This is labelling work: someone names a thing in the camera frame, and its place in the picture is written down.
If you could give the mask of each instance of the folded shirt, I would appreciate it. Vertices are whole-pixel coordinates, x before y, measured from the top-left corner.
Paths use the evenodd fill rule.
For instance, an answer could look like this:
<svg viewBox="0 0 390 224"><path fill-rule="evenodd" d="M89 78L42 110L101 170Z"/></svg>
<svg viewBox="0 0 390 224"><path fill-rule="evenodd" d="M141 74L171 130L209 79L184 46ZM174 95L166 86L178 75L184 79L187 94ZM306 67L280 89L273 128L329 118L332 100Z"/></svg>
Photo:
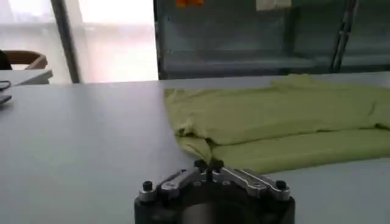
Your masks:
<svg viewBox="0 0 390 224"><path fill-rule="evenodd" d="M165 105L183 149L233 167L273 172L390 151L389 89L291 75L260 89L166 89Z"/></svg>

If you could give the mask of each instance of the black knob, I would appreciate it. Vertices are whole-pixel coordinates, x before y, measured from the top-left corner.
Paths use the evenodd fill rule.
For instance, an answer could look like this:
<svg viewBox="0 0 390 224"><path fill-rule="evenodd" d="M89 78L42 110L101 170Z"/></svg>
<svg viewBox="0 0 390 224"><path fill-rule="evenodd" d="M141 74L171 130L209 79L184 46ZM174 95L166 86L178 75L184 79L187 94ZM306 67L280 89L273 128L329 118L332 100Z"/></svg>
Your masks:
<svg viewBox="0 0 390 224"><path fill-rule="evenodd" d="M287 189L287 184L283 180L277 180L276 181L276 188L281 190L281 191L284 191Z"/></svg>
<svg viewBox="0 0 390 224"><path fill-rule="evenodd" d="M203 171L203 170L207 169L207 163L204 160L199 159L199 160L196 160L194 162L194 167L197 167L201 171Z"/></svg>
<svg viewBox="0 0 390 224"><path fill-rule="evenodd" d="M222 160L218 160L218 159L212 159L211 160L211 163L210 163L210 167L216 171L216 172L220 172L221 169L225 166L224 162Z"/></svg>
<svg viewBox="0 0 390 224"><path fill-rule="evenodd" d="M142 184L142 190L144 190L144 191L151 191L151 190L153 190L153 183L151 181L145 181Z"/></svg>

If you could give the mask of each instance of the brown chair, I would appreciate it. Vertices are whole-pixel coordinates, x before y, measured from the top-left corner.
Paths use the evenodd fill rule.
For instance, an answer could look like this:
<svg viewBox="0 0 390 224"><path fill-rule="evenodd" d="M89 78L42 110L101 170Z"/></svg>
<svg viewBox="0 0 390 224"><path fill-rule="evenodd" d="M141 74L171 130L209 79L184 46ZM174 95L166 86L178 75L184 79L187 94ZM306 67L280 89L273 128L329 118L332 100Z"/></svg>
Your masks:
<svg viewBox="0 0 390 224"><path fill-rule="evenodd" d="M46 56L34 51L3 51L11 65L28 65L25 70L44 69L48 65Z"/></svg>

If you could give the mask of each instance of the screw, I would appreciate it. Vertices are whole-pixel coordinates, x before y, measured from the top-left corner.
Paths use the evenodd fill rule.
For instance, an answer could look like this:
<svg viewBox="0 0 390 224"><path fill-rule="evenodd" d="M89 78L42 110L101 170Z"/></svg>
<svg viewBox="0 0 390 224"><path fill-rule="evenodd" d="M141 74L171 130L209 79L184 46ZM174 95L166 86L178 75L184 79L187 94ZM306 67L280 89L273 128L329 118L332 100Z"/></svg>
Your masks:
<svg viewBox="0 0 390 224"><path fill-rule="evenodd" d="M147 192L153 190L153 183L151 181L145 181L142 184L142 190Z"/></svg>
<svg viewBox="0 0 390 224"><path fill-rule="evenodd" d="M287 184L286 184L286 182L284 182L282 180L277 180L276 181L276 188L281 190L281 191L287 190Z"/></svg>

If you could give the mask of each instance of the white desk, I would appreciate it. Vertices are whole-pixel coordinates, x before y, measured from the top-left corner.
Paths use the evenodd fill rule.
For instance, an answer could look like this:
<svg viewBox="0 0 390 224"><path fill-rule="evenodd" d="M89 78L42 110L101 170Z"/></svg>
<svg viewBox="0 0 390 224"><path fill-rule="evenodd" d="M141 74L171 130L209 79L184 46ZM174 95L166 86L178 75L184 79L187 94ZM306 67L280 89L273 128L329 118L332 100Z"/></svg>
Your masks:
<svg viewBox="0 0 390 224"><path fill-rule="evenodd" d="M51 70L0 70L0 80L8 80L16 85L42 85L49 84L53 77Z"/></svg>
<svg viewBox="0 0 390 224"><path fill-rule="evenodd" d="M0 223L133 223L144 180L194 158L166 119L162 91L266 86L278 77L16 86L0 110ZM390 86L390 75L325 75ZM274 173L292 187L297 224L390 223L390 159Z"/></svg>

